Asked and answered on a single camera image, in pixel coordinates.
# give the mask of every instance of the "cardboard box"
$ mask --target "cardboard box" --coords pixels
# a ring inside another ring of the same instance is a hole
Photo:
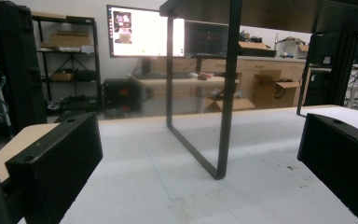
[[[53,73],[51,75],[51,80],[53,81],[73,81],[74,79],[74,73]]]
[[[296,42],[295,40],[286,40],[281,42],[283,46],[281,49],[283,52],[291,53],[297,59],[306,59],[309,46],[300,44],[300,42]]]
[[[258,83],[255,90],[257,109],[294,106],[299,83],[282,81],[281,70],[264,70],[255,74]]]
[[[241,41],[239,43],[241,48],[243,49],[270,49],[270,47],[264,43],[241,42]]]
[[[66,19],[65,15],[41,12],[41,11],[31,11],[31,14],[35,17],[48,17],[48,18],[56,18],[56,19]]]
[[[223,100],[211,100],[206,98],[206,110],[211,112],[221,112],[223,110]],[[234,99],[232,103],[232,110],[239,111],[239,110],[250,110],[255,109],[255,105],[248,99]]]
[[[58,47],[81,47],[91,45],[88,35],[51,35],[51,42],[57,43]]]
[[[264,43],[254,42],[239,42],[241,50],[239,52],[242,56],[255,56],[255,57],[275,57],[276,51]]]
[[[53,43],[50,41],[42,42],[40,43],[41,49],[54,49],[56,47],[57,43]]]

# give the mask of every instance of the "drawer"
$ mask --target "drawer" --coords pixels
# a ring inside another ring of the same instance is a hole
[[[149,89],[152,99],[165,99],[167,90],[165,88]],[[190,97],[196,95],[196,87],[174,87],[172,90],[172,98]]]
[[[196,59],[173,59],[172,67],[173,72],[193,72],[196,70]],[[167,60],[166,59],[153,59],[151,63],[151,70],[153,72],[167,72]]]
[[[290,78],[293,81],[299,81],[304,71],[304,63],[290,63],[289,67],[282,70],[282,77]]]
[[[237,61],[237,72],[242,70],[243,61]],[[226,60],[208,59],[202,61],[201,71],[204,72],[226,72]]]
[[[244,70],[292,70],[298,68],[304,69],[304,66],[305,63],[244,60],[243,69]]]

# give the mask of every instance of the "computer tower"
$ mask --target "computer tower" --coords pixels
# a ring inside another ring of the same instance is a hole
[[[7,78],[5,101],[14,132],[46,123],[31,11],[0,1],[0,71]]]
[[[141,110],[141,87],[129,78],[108,78],[103,82],[104,110],[123,113]]]

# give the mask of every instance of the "box on shelf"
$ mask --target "box on shelf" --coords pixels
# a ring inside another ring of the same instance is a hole
[[[280,42],[278,48],[282,49],[283,52],[291,53],[294,58],[297,59],[306,59],[309,46],[302,44],[303,42],[295,41],[295,40],[285,40]]]
[[[55,13],[48,13],[48,12],[41,12],[41,11],[31,11],[31,14],[36,17],[48,17],[48,18],[55,18],[55,19],[66,19],[65,15],[55,14]]]
[[[57,31],[52,34],[49,41],[40,43],[40,48],[55,49],[58,47],[80,48],[82,46],[92,46],[91,38],[86,32]]]
[[[88,35],[51,35],[51,42],[58,43],[59,46],[67,47],[66,44],[73,44],[81,47],[83,45],[91,45]]]
[[[294,106],[299,83],[281,78],[281,70],[264,70],[255,74],[255,107],[282,108]]]
[[[53,73],[51,75],[51,80],[53,81],[73,81],[74,79],[74,73]]]

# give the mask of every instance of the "wooden desk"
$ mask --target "wooden desk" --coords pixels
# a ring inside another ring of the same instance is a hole
[[[358,128],[358,111],[304,107]],[[215,181],[166,128],[165,118],[99,123],[103,160],[65,223],[358,223],[296,159],[305,120],[295,108],[233,113],[227,176]],[[175,117],[178,129],[216,163],[220,115]],[[0,151],[3,162],[56,124],[21,131]]]

